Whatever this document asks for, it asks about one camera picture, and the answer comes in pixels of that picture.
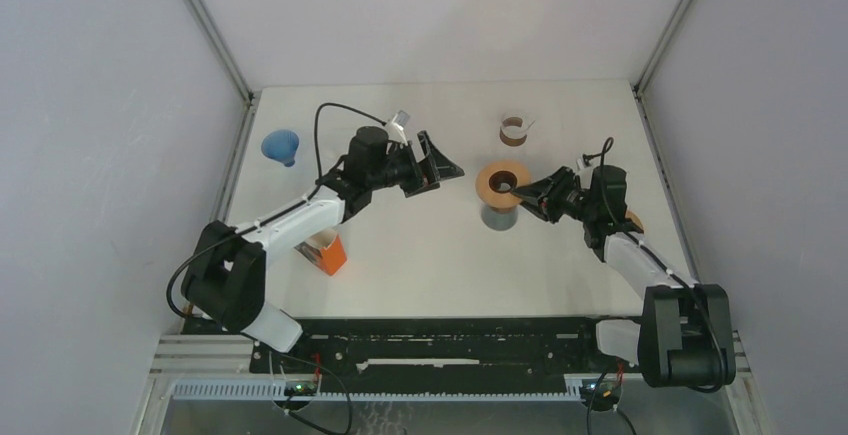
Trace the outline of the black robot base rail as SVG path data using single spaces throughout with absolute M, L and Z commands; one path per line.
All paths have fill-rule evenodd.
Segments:
M 303 318 L 288 357 L 252 344 L 252 374 L 339 375 L 329 392 L 352 395 L 553 395 L 572 377 L 639 375 L 600 352 L 596 317 Z

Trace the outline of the wooden dripper ring holder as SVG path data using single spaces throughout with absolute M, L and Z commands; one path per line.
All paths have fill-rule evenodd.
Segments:
M 506 212 L 517 208 L 520 199 L 511 190 L 531 182 L 529 169 L 515 160 L 499 160 L 485 166 L 478 174 L 475 189 L 489 208 Z

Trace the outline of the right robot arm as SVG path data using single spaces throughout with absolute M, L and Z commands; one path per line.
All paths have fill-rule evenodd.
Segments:
M 584 367 L 602 371 L 618 357 L 635 364 L 651 387 L 704 393 L 735 380 L 727 292 L 679 272 L 648 243 L 627 214 L 624 169 L 599 165 L 577 173 L 561 167 L 511 193 L 542 221 L 555 224 L 568 216 L 581 222 L 587 247 L 642 300 L 638 320 L 604 320 L 578 343 Z

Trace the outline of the orange coffee filter box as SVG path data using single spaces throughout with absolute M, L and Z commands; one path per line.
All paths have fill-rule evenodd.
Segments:
M 295 250 L 328 276 L 335 275 L 347 262 L 339 233 L 325 229 L 299 243 Z

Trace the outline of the grey glass carafe brown band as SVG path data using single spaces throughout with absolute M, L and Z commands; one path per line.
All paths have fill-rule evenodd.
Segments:
M 518 210 L 516 207 L 499 209 L 484 205 L 481 209 L 481 220 L 492 230 L 506 231 L 517 223 Z

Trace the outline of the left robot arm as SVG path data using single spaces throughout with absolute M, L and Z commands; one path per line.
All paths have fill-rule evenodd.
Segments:
M 464 176 L 426 131 L 417 140 L 421 159 L 409 142 L 392 140 L 386 129 L 361 127 L 347 153 L 304 196 L 236 226 L 207 224 L 194 254 L 177 270 L 183 277 L 181 295 L 227 331 L 274 349 L 274 359 L 286 370 L 305 369 L 313 347 L 301 338 L 300 323 L 267 300 L 267 270 L 309 237 L 356 216 L 377 190 L 398 187 L 412 197 Z

